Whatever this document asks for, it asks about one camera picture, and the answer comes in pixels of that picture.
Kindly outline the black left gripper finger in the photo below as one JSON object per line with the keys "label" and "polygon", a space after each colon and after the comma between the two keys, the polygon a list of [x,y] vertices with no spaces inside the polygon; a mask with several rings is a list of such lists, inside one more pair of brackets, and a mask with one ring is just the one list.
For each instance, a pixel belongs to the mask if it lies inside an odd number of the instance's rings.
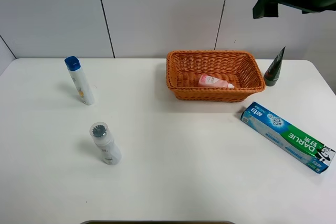
{"label": "black left gripper finger", "polygon": [[258,0],[253,7],[253,19],[278,17],[278,4],[271,0]]}

